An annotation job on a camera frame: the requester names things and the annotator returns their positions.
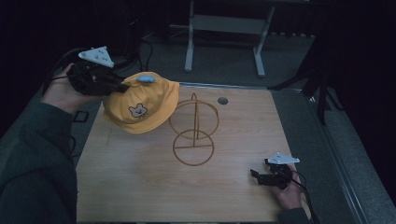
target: dark sleeve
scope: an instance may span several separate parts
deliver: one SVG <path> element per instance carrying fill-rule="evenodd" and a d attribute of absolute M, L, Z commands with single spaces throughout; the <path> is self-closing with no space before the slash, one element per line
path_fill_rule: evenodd
<path fill-rule="evenodd" d="M 309 224 L 308 217 L 306 216 L 305 210 L 300 208 L 294 208 L 287 210 L 277 215 L 280 224 Z"/>
<path fill-rule="evenodd" d="M 21 127 L 0 176 L 0 223 L 76 223 L 72 115 L 40 103 Z"/>

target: human hand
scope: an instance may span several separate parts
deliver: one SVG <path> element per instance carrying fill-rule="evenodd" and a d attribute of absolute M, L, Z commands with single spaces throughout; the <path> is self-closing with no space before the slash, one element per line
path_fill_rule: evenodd
<path fill-rule="evenodd" d="M 295 171 L 293 167 L 289 166 L 289 168 L 292 171 Z M 292 178 L 297 181 L 298 178 L 297 173 L 293 172 Z M 280 189 L 275 186 L 270 187 L 270 189 L 275 194 L 277 200 L 279 201 L 280 205 L 282 205 L 283 208 L 289 210 L 303 206 L 301 203 L 301 189 L 293 181 L 290 181 L 290 183 L 285 189 Z"/>
<path fill-rule="evenodd" d="M 70 63 L 59 75 L 53 77 L 65 78 L 58 78 L 51 81 L 47 91 L 41 98 L 41 103 L 54 105 L 73 115 L 82 105 L 85 105 L 88 102 L 99 100 L 100 96 L 84 95 L 78 91 L 75 91 L 66 74 L 72 65 L 73 64 Z"/>

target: person's arm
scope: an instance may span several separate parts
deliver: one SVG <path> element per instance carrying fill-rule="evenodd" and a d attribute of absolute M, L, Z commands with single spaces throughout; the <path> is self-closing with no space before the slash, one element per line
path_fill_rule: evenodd
<path fill-rule="evenodd" d="M 298 175 L 293 172 L 292 178 L 297 180 Z M 301 203 L 301 189 L 294 183 L 290 182 L 288 187 L 280 189 L 278 187 L 270 187 L 277 197 L 280 205 L 285 209 L 284 212 L 278 214 L 280 224 L 309 224 L 308 217 Z"/>
<path fill-rule="evenodd" d="M 69 65 L 57 77 L 66 76 Z M 53 80 L 21 127 L 0 176 L 0 223 L 75 223 L 77 176 L 69 152 L 73 114 L 97 97 Z"/>

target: light wood surface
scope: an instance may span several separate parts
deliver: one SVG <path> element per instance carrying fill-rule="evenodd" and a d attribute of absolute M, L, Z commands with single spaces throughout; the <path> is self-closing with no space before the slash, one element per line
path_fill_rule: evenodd
<path fill-rule="evenodd" d="M 177 134 L 169 122 L 148 133 L 131 134 L 103 119 L 103 107 L 78 162 L 78 221 L 254 222 L 274 221 L 282 209 L 273 193 L 250 175 L 268 174 L 264 159 L 290 155 L 269 91 L 180 87 L 179 101 L 198 100 L 219 111 L 211 135 L 215 151 L 207 163 L 178 161 Z M 220 105 L 225 97 L 229 103 Z M 171 120 L 181 132 L 193 127 L 194 105 L 176 110 Z M 216 115 L 199 105 L 200 129 L 211 133 Z M 177 139 L 177 145 L 191 140 Z M 210 143 L 208 138 L 196 144 Z M 211 147 L 189 148 L 179 156 L 204 160 Z"/>

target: white bracket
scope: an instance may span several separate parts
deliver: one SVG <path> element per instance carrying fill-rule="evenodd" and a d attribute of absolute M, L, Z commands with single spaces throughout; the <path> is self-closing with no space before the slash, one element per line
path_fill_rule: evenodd
<path fill-rule="evenodd" d="M 274 157 L 268 159 L 268 162 L 272 164 L 288 164 L 300 162 L 300 160 L 277 152 Z"/>
<path fill-rule="evenodd" d="M 106 46 L 98 49 L 82 51 L 78 54 L 78 57 L 92 63 L 99 63 L 106 67 L 114 67 L 114 63 L 111 61 L 110 55 L 108 55 Z"/>

